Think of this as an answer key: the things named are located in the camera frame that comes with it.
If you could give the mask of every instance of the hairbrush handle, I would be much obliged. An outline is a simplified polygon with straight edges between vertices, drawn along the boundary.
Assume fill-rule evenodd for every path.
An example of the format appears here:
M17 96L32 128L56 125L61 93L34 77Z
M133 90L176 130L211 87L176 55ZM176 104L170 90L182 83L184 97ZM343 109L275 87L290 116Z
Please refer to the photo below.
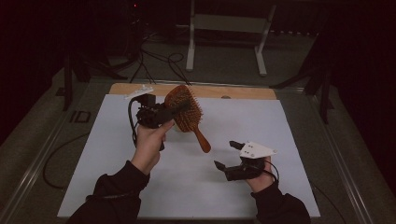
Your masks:
M206 140L201 131L199 131L198 127L194 128L192 131L195 133L202 151L204 153L208 153L212 146L210 146L209 142Z

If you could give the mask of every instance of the human hand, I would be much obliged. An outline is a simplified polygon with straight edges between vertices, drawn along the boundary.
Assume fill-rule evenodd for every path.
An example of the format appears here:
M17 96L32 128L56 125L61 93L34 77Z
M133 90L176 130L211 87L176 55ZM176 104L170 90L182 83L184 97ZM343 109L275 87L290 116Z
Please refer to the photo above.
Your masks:
M265 157L266 161L271 162L271 157ZM272 173L271 171L271 164L266 162L265 163L265 171ZM263 189L270 187L274 183L274 179L271 175L268 175L265 172L262 172L259 176L253 179L247 179L247 183L250 185L251 190L254 193L257 193Z
M165 141L165 134L174 123L170 120L158 129L150 129L142 125L137 127L137 145L131 163L143 174L148 175L160 160L161 143Z

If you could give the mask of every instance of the cable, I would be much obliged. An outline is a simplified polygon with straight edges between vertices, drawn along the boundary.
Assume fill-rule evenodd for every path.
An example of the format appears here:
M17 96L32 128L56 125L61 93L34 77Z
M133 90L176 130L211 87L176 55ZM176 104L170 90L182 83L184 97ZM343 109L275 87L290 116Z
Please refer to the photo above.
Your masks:
M128 60L125 63L110 65L110 68L112 70L114 70L115 72L119 72L121 70L124 70L124 69L134 65L135 62L136 62L136 60Z
M338 210L338 208L335 206L335 204L332 202L332 200L330 200L330 198L323 192L323 190L321 190L320 188L318 188L311 180L309 180L309 183L311 184L312 187L314 187L314 189L317 189L326 199L327 201L329 201L329 203L332 205L332 207L335 209L335 211L338 213L338 215L340 216L341 219L343 219L343 222L345 224L347 224L346 220L344 219L344 216L341 214L340 210Z
M271 162L269 162L269 161L264 161L264 162L266 162L266 163L268 163L268 164L270 164L272 167L274 167L274 169L276 170L276 176L273 174L273 173L271 173L271 172L268 172L268 171L266 171L266 170L263 170L266 174L268 174L268 175L271 175L276 181L279 181L279 171L276 169L276 166L274 166Z
M172 53L168 57L165 57L165 56L163 56L161 54L149 52L149 51L147 51L145 49L142 49L142 52L146 53L148 56L150 56L150 57L152 57L154 59L157 59L157 60L159 60L161 62L168 63L170 69L178 77L180 77L181 80L183 80L187 85L189 85L189 86L191 85L191 83L189 82L189 80L186 78L186 76L184 75L183 71L181 70L181 68L177 65L177 63L183 61L183 59L184 59L184 55L183 54L181 54L181 53ZM180 58L177 59L177 60L173 60L172 57L175 57L175 56L179 56Z
M152 78L151 74L149 73L148 68L147 68L146 65L143 63L143 54L142 54L142 66L143 66L143 68L144 68L145 71L146 71L145 76L146 76L146 78L149 80L149 83L151 84L151 82L153 82L154 84L157 84L157 83L155 82L154 78Z
M142 67L144 67L145 70L146 70L146 77L148 77L149 82L150 82L150 83L151 83L151 82L154 82L154 84L155 84L155 80L151 77L151 75L149 74L149 71L148 71L147 67L146 67L146 66L144 65L144 63L143 63L144 58L143 58L143 52L142 52L142 45L148 40L148 38L149 38L149 36L146 37L146 38L144 38L143 41L142 41L142 43L140 44L139 52L138 52L138 59L137 59L137 60L139 61L139 66L137 67L136 71L134 71L134 74L132 75L131 79L129 80L129 83L132 83L132 81L134 80L134 78L135 78L135 77L137 76L137 74L139 73L140 69L141 69Z
M79 138L82 138L82 137L84 137L84 136L87 136L88 134L90 134L90 133L84 133L84 134L82 134L82 135L80 135L80 136L77 136L77 137L75 137L75 138L73 138L73 139L71 139L71 140L69 140L69 141L67 141L67 142L65 142L65 143L63 143L63 144L61 144L60 146L56 147L56 148L49 154L49 157L47 158L46 163L44 164L44 167L43 167L43 171L42 171L42 173L43 173L43 179L44 179L44 182L46 182L46 184L48 184L50 187L53 187L53 188L55 188L55 189L64 189L64 188L65 188L64 186L57 186L57 185L54 185L54 184L52 184L52 183L50 183L50 182L48 181L47 175L46 175L47 165L48 165L50 159L51 159L51 158L55 155L55 153L58 152L62 147L65 147L66 145L68 145L68 144L70 144L70 143L72 143L72 142L78 140Z
M132 119L132 103L135 101L135 98L132 98L131 101L128 104L128 118L129 118L129 123L131 124L131 128L132 128L132 139L134 140L134 146L136 147L136 142L137 142L137 133L136 133L136 129L135 129L135 124L134 121Z

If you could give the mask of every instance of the dark background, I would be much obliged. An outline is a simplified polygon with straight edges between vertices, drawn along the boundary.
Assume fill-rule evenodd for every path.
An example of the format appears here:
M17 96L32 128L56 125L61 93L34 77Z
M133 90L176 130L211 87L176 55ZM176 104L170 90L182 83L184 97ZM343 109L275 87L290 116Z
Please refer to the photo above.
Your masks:
M238 1L197 1L196 10L260 16ZM175 24L188 24L189 1L136 1L153 30L175 38ZM259 6L262 1L251 1ZM0 6L0 144L51 85L64 55L121 54L130 14L126 1L6 1ZM359 128L377 166L396 192L395 66L396 10L386 1L301 1L279 4L272 30L318 34L306 62L332 63L332 84Z

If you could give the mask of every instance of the gray floor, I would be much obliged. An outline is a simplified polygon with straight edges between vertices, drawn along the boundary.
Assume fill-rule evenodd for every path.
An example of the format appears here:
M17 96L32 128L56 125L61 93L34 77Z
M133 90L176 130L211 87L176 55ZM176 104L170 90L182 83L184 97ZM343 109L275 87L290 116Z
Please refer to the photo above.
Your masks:
M197 46L194 71L184 74L194 83L267 87L296 75L313 41L312 37L298 35L270 35L263 53L267 77L258 75L252 48ZM185 43L148 42L144 49L165 56L175 52L187 55ZM158 82L179 81L167 63L145 56L145 65L149 74ZM184 71L185 59L179 65ZM131 77L136 67L137 64L120 73ZM141 71L135 81L145 79L146 73ZM63 143L88 133L104 95L114 82L118 81L96 75L89 84L75 83L75 101L68 112L63 112L63 98L55 96L55 92L63 85L60 71L54 77L52 88L41 97L1 146L0 208L7 214L10 213L9 208L14 209L9 223L64 223L64 219L56 217L64 189L53 189L46 185L40 167L31 164L43 148L48 148L51 152ZM312 219L312 223L343 223L337 209L346 223L396 223L395 198L342 105L337 89L332 88L331 91L334 109L329 110L330 124L324 125L318 117L316 98L301 94L304 83L305 80L297 82L290 88L277 91L276 95L284 106L308 178L315 185L313 192L321 217ZM92 112L90 122L68 122L73 110ZM51 183L67 186L86 138L85 136L73 141L54 155L47 169ZM25 172L34 169L37 175L26 176L34 184L24 190L18 189ZM12 202L15 199L20 202L8 203L11 199ZM139 221L150 224L206 222L208 221ZM251 220L211 222L252 223Z

